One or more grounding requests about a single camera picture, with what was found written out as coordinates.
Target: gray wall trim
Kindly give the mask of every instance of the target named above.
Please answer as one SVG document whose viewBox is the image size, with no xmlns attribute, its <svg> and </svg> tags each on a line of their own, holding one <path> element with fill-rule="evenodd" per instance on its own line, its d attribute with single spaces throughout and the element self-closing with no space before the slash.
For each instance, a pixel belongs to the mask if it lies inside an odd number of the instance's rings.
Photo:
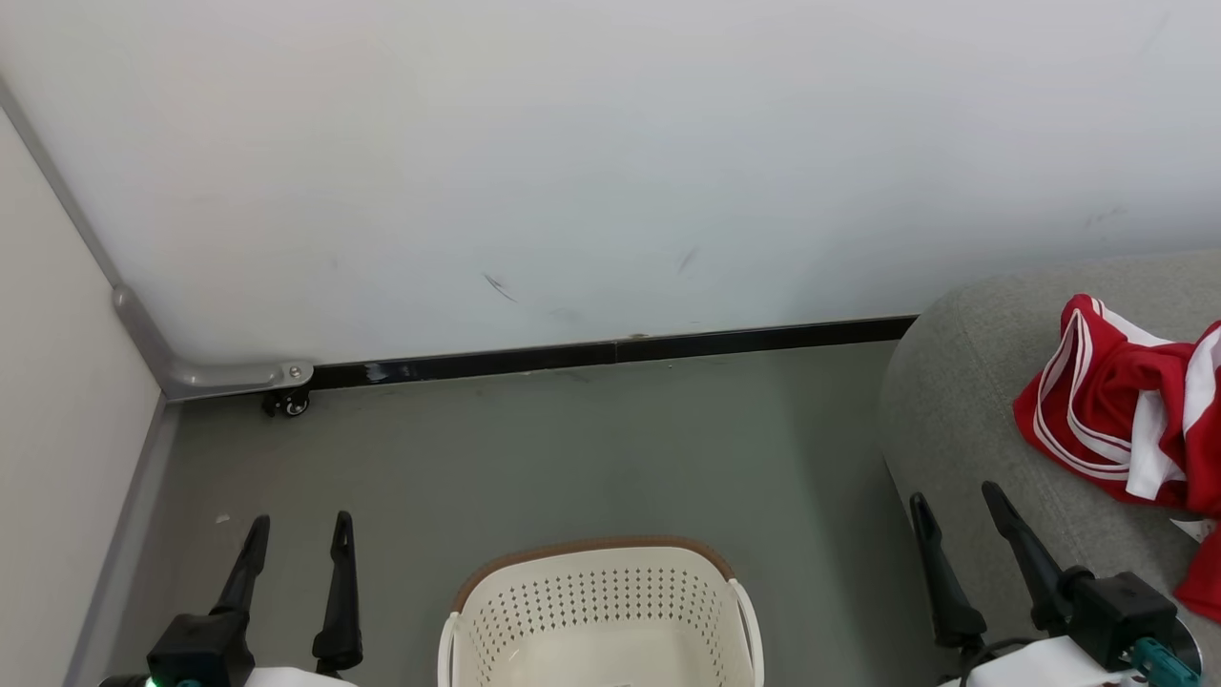
<svg viewBox="0 0 1221 687">
<path fill-rule="evenodd" d="M 26 144 L 26 149 L 34 157 L 34 162 L 38 164 L 38 168 L 42 170 L 43 176 L 46 177 L 46 183 L 51 185 L 51 190 L 59 198 L 63 211 L 67 212 L 68 218 L 77 227 L 81 239 L 89 246 L 93 259 L 101 267 L 101 273 L 106 275 L 106 281 L 111 286 L 122 283 L 122 278 L 118 276 L 118 267 L 115 266 L 114 260 L 110 259 L 106 249 L 103 248 L 101 240 L 98 239 L 98 232 L 89 223 L 89 217 L 84 216 L 81 203 L 77 201 L 76 195 L 68 189 L 67 182 L 63 181 L 60 170 L 51 161 L 51 155 L 46 151 L 42 139 L 38 138 L 38 133 L 34 132 L 34 127 L 29 123 L 26 111 L 17 104 L 17 98 L 13 96 L 12 89 L 9 88 L 9 83 L 4 79 L 2 74 L 0 74 L 0 109 L 9 115 L 9 121 L 17 129 L 17 135 Z"/>
<path fill-rule="evenodd" d="M 179 410 L 181 406 L 176 405 L 167 408 L 162 395 L 153 414 L 139 462 L 132 475 L 132 486 L 118 515 L 115 537 L 101 565 L 101 575 L 93 591 L 89 613 L 85 614 L 72 663 L 68 664 L 63 678 L 63 687 L 94 687 L 105 677 L 105 671 L 110 666 L 123 611 L 132 592 L 136 566 L 139 564 L 156 499 L 165 481 L 170 449 L 178 431 Z"/>
<path fill-rule="evenodd" d="M 275 389 L 289 389 L 302 387 L 314 376 L 314 366 L 305 361 L 287 361 L 274 364 L 255 364 L 242 366 L 199 366 L 178 358 L 170 348 L 161 331 L 156 327 L 148 309 L 140 303 L 139 297 L 131 286 L 123 283 L 118 268 L 106 253 L 106 249 L 98 239 L 98 233 L 89 223 L 89 218 L 81 209 L 72 190 L 68 188 L 63 176 L 51 160 L 46 146 L 43 145 L 38 133 L 26 112 L 17 103 L 12 89 L 0 76 L 0 109 L 4 109 L 12 122 L 17 135 L 26 144 L 38 168 L 46 177 L 55 196 L 63 206 L 72 225 L 76 226 L 81 239 L 93 253 L 93 259 L 101 268 L 101 273 L 110 281 L 114 288 L 112 304 L 118 318 L 127 328 L 127 334 L 132 337 L 136 348 L 144 358 L 144 365 L 153 373 L 154 379 L 161 387 L 161 392 L 170 401 L 187 401 L 190 399 L 206 399 L 210 397 L 230 397 L 233 394 L 249 394 L 254 392 L 270 392 Z"/>
</svg>

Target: red and white jacket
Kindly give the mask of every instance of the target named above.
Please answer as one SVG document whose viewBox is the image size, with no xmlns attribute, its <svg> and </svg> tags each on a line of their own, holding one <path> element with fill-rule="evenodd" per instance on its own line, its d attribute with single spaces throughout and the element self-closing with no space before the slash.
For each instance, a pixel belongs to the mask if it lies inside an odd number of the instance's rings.
<svg viewBox="0 0 1221 687">
<path fill-rule="evenodd" d="M 1195 343 L 1167 340 L 1077 294 L 1060 332 L 1013 403 L 1026 441 L 1115 499 L 1221 519 L 1221 321 Z M 1221 536 L 1204 541 L 1175 594 L 1221 622 Z"/>
</svg>

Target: brown basket trim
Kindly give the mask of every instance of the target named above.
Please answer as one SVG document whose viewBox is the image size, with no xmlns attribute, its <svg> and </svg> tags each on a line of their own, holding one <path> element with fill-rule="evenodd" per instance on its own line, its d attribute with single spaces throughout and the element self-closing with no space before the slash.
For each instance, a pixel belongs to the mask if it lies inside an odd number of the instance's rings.
<svg viewBox="0 0 1221 687">
<path fill-rule="evenodd" d="M 484 578 L 503 567 L 537 561 L 540 559 L 549 559 L 552 556 L 562 556 L 565 554 L 581 554 L 585 552 L 598 552 L 603 549 L 637 549 L 646 547 L 668 547 L 694 552 L 707 559 L 712 565 L 717 566 L 717 571 L 719 571 L 726 581 L 734 578 L 734 571 L 729 567 L 729 564 L 725 563 L 725 559 L 720 558 L 720 554 L 718 554 L 712 547 L 695 539 L 687 539 L 685 537 L 603 537 L 600 539 L 580 539 L 576 542 L 568 542 L 565 544 L 554 544 L 551 547 L 531 549 L 529 552 L 509 554 L 485 565 L 475 571 L 474 575 L 468 577 L 466 582 L 463 582 L 462 588 L 458 589 L 458 597 L 454 599 L 453 611 L 462 613 L 463 606 L 466 605 L 466 599 L 470 598 L 470 593 L 475 591 L 475 587 L 477 587 Z"/>
</svg>

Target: white plastic basket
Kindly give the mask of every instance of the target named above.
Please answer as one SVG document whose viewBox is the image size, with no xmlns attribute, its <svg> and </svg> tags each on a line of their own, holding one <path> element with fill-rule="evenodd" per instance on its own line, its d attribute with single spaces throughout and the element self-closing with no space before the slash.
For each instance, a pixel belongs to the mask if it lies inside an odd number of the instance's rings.
<svg viewBox="0 0 1221 687">
<path fill-rule="evenodd" d="M 763 644 L 746 589 L 707 545 L 578 542 L 468 580 L 437 686 L 763 687 Z"/>
</svg>

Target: teal connector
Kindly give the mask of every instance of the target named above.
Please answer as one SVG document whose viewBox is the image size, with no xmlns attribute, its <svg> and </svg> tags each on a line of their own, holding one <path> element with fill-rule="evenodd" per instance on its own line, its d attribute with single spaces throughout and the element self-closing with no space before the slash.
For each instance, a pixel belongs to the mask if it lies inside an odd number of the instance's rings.
<svg viewBox="0 0 1221 687">
<path fill-rule="evenodd" d="M 1199 687 L 1200 676 L 1183 665 L 1170 649 L 1145 637 L 1132 647 L 1132 667 L 1153 687 Z"/>
</svg>

